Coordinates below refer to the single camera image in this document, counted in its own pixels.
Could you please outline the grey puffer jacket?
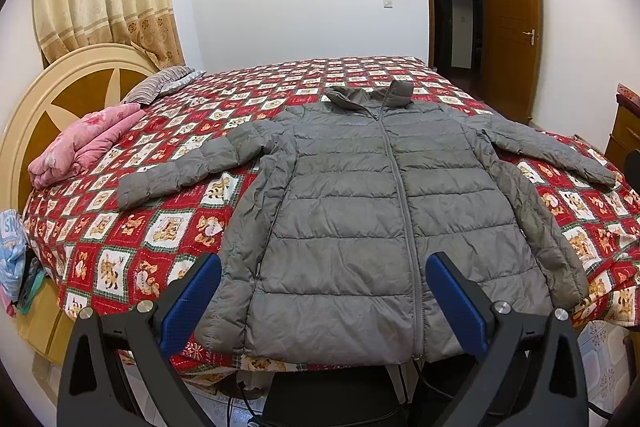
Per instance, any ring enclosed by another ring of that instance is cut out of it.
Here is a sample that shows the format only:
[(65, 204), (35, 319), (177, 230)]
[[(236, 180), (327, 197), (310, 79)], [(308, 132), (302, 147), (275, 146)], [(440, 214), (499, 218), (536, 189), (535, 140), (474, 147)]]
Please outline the grey puffer jacket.
[(498, 114), (417, 102), (408, 81), (335, 87), (124, 176), (120, 209), (257, 161), (224, 228), (222, 279), (194, 336), (210, 351), (302, 364), (438, 360), (459, 346), (425, 277), (446, 254), (518, 312), (588, 294), (575, 249), (500, 150), (613, 187), (600, 162)]

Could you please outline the red patchwork bear bedspread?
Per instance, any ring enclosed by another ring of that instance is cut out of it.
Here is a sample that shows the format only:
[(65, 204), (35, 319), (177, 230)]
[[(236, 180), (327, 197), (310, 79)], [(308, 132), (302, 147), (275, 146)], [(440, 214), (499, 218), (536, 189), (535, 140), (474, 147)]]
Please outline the red patchwork bear bedspread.
[[(74, 317), (85, 307), (105, 314), (124, 311), (157, 298), (198, 256), (219, 257), (224, 228), (259, 165), (247, 162), (125, 210), (117, 204), (124, 176), (179, 158), (244, 122), (321, 102), (332, 88), (372, 91), (394, 81), (410, 82), (417, 102), (442, 103), (470, 116), (498, 114), (422, 61), (402, 56), (318, 58), (218, 72), (155, 100), (85, 173), (32, 191), (27, 199), (24, 227), (55, 277), (63, 309)], [(586, 144), (541, 133), (600, 162), (616, 178), (613, 187), (594, 185), (548, 162), (499, 152), (534, 184), (582, 262), (588, 294), (567, 309), (570, 321), (582, 325), (601, 319), (634, 327), (639, 322), (638, 193)], [(195, 329), (193, 352), (220, 363), (249, 369), (329, 365), (210, 351), (196, 341)]]

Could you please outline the pink folded blanket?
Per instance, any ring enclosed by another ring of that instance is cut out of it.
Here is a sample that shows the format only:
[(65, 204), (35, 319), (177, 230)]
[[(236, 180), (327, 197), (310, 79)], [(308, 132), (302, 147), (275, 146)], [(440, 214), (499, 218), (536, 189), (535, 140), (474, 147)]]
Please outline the pink folded blanket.
[(126, 103), (75, 121), (28, 165), (32, 187), (41, 190), (86, 172), (144, 115), (138, 103)]

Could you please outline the brown wooden dresser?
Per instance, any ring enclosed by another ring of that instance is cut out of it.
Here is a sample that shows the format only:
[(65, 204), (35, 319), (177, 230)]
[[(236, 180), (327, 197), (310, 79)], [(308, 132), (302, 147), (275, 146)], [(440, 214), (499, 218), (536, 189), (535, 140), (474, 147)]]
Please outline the brown wooden dresser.
[(619, 83), (616, 89), (616, 103), (617, 112), (604, 156), (618, 170), (623, 171), (627, 156), (638, 150), (640, 144), (639, 95)]

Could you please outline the cream wooden headboard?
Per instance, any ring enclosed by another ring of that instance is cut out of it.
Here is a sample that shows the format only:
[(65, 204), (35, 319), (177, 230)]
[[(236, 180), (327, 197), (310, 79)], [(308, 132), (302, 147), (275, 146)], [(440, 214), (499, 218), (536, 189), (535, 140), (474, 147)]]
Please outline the cream wooden headboard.
[[(2, 134), (1, 208), (24, 210), (32, 191), (27, 166), (60, 132), (89, 113), (116, 105), (156, 71), (145, 54), (118, 43), (85, 46), (48, 66), (28, 87)], [(74, 318), (58, 306), (48, 282), (15, 327), (40, 358), (62, 365)]]

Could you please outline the striped grey pillow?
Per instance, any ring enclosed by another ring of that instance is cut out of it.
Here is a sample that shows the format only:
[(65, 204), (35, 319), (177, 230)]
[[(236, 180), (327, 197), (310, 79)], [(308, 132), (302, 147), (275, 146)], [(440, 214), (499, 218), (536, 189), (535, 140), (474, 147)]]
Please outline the striped grey pillow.
[(138, 83), (134, 89), (124, 96), (122, 104), (138, 103), (142, 106), (149, 106), (157, 98), (174, 94), (204, 75), (204, 70), (193, 69), (188, 66), (164, 68)]

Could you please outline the brown wooden door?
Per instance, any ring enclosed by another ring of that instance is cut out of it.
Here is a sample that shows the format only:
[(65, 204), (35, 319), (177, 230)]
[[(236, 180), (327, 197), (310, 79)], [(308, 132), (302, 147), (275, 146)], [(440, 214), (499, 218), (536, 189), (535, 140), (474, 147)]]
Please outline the brown wooden door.
[(541, 0), (483, 0), (480, 93), (506, 118), (533, 117), (541, 48)]

